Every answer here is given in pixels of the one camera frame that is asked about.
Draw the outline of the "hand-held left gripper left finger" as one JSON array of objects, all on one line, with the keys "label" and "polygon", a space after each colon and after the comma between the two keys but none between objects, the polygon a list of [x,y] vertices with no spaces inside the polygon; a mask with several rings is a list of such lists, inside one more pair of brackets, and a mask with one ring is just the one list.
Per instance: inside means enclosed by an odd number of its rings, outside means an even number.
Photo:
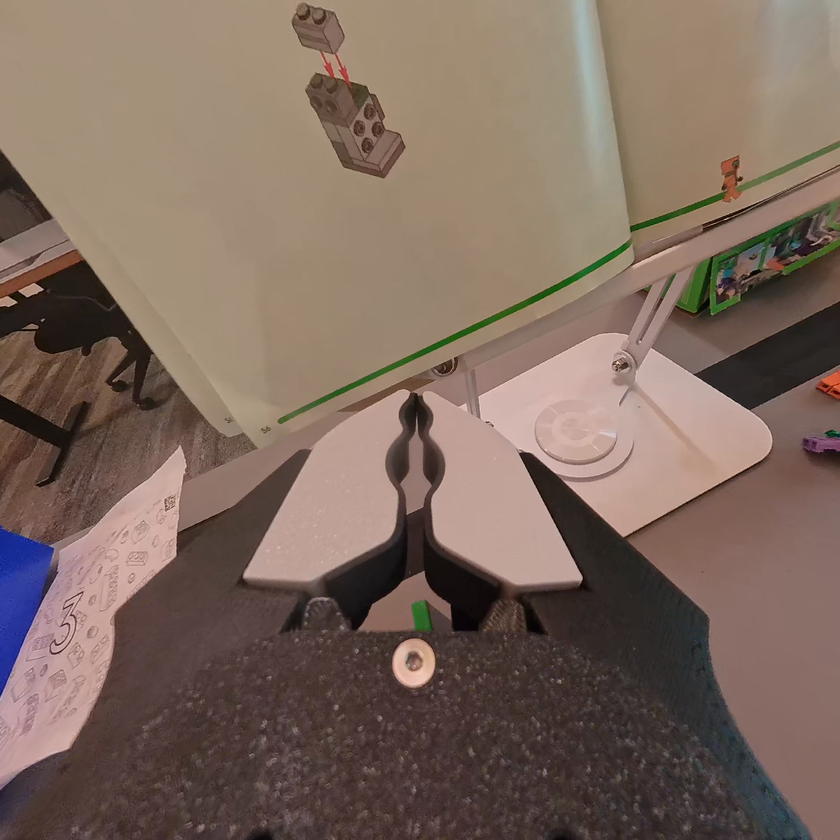
[{"label": "hand-held left gripper left finger", "polygon": [[246,583],[323,589],[397,536],[414,398],[394,392],[320,438],[246,567]]}]

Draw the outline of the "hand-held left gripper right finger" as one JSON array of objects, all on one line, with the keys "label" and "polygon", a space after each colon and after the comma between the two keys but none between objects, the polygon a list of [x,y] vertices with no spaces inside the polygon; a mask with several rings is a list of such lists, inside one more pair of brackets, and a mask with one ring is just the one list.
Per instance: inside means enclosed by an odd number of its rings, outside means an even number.
[{"label": "hand-held left gripper right finger", "polygon": [[505,593],[578,589],[583,575],[516,446],[431,392],[417,425],[433,547]]}]

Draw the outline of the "white wooden book stand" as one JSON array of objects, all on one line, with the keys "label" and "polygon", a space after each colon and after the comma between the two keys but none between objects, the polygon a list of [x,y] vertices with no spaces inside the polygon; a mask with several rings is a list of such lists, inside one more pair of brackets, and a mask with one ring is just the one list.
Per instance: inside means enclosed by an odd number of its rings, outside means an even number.
[{"label": "white wooden book stand", "polygon": [[423,502],[441,535],[464,530],[459,512],[504,512],[524,497],[514,455],[533,455],[623,536],[634,533],[766,458],[772,436],[748,408],[653,349],[700,262],[838,197],[838,167],[710,227],[665,239],[602,286],[527,328],[478,350],[511,350],[515,338],[556,333],[572,316],[648,289],[629,335],[601,333],[491,389],[462,366],[466,398],[453,406],[423,394],[432,437]]}]

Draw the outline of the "toy brick instruction booklet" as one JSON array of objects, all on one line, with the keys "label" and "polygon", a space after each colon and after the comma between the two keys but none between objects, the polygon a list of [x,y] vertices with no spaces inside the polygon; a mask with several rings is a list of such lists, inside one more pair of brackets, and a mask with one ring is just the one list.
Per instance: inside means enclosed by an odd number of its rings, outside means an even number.
[{"label": "toy brick instruction booklet", "polygon": [[263,446],[838,166],[838,2],[2,2],[2,152]]}]

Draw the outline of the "grey desk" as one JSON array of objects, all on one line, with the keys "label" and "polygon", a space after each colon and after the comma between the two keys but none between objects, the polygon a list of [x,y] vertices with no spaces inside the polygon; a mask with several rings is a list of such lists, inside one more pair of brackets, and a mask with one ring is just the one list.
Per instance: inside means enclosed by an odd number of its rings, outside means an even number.
[{"label": "grey desk", "polygon": [[630,541],[532,456],[583,562],[510,632],[303,619],[238,578],[298,451],[117,614],[116,661],[9,838],[838,838],[838,460],[794,432],[838,303],[700,373],[781,432],[745,477]]}]

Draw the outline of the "wood-edged office desk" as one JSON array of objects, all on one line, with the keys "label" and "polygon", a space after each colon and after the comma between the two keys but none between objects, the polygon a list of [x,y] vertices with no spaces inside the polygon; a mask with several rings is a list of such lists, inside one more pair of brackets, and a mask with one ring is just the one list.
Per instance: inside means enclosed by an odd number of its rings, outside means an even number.
[{"label": "wood-edged office desk", "polygon": [[[81,261],[81,253],[56,220],[25,230],[1,245],[1,298],[14,298],[21,290]],[[57,425],[2,395],[2,421],[54,449],[38,475],[37,487],[47,487],[56,480],[89,410],[88,402],[79,402]]]}]

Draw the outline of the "white printed paper bag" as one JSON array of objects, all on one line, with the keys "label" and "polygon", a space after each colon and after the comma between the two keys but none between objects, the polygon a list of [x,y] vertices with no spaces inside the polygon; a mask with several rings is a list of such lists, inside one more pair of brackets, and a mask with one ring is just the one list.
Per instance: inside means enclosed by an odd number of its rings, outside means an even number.
[{"label": "white printed paper bag", "polygon": [[77,739],[109,672],[118,610],[176,556],[185,471],[178,448],[59,551],[2,692],[2,787]]}]

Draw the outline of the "blue plastic bin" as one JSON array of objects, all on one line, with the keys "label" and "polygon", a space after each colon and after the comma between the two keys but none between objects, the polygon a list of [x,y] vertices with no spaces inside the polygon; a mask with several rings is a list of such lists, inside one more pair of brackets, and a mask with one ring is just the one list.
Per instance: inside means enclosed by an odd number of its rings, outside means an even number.
[{"label": "blue plastic bin", "polygon": [[54,550],[1,528],[1,689],[35,620]]}]

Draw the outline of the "black office chair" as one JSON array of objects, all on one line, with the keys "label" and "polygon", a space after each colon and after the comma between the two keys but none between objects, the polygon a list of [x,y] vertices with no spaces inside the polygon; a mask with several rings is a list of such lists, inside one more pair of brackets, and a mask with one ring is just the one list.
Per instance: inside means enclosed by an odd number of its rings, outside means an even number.
[{"label": "black office chair", "polygon": [[89,264],[81,261],[37,281],[41,291],[31,297],[13,294],[15,303],[2,308],[1,338],[14,333],[34,333],[35,347],[46,354],[79,350],[89,355],[103,340],[116,339],[125,350],[106,380],[115,392],[129,388],[119,375],[134,367],[132,402],[142,411],[157,403],[142,395],[152,350],[134,327]]}]

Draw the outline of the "pile of colourful bricks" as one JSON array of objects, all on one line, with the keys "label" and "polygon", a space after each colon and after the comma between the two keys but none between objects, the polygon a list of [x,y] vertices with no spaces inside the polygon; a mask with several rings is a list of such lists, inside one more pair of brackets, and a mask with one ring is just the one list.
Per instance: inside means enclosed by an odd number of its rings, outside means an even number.
[{"label": "pile of colourful bricks", "polygon": [[[839,401],[839,371],[824,376],[815,384],[817,391]],[[802,449],[814,455],[838,454],[839,432],[835,429],[826,430],[822,435],[806,436],[801,441]]]}]

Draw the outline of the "green toy set box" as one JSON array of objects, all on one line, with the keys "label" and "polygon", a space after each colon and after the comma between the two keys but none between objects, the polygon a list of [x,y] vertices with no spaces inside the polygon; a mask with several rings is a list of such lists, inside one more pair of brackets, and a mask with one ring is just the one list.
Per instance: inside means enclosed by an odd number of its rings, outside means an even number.
[{"label": "green toy set box", "polygon": [[795,217],[701,261],[676,306],[691,314],[717,314],[753,288],[827,256],[839,247],[839,200]]}]

